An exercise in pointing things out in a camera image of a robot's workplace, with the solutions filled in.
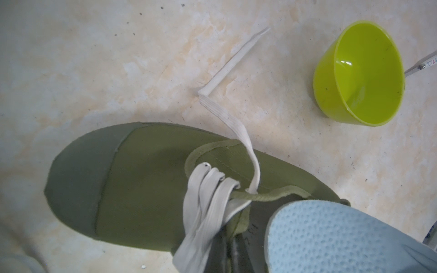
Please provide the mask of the olive green shoe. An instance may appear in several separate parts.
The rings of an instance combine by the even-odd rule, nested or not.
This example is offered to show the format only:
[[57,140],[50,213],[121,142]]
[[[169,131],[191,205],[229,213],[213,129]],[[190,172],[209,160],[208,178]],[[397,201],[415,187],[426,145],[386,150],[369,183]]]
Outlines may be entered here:
[[[303,200],[348,205],[307,171],[255,150],[242,122],[210,98],[261,37],[198,91],[233,139],[157,122],[92,131],[52,162],[44,194],[53,214],[96,240],[170,252],[180,273],[254,273],[267,270],[263,233],[279,207]],[[261,232],[254,246],[249,229]]]

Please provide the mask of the grey-blue insole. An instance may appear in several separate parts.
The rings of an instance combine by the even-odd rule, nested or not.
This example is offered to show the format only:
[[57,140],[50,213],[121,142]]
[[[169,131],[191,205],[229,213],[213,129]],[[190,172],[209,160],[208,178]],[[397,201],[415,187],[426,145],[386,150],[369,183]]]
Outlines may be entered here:
[[288,203],[270,218],[271,273],[434,273],[437,253],[400,230],[335,202]]

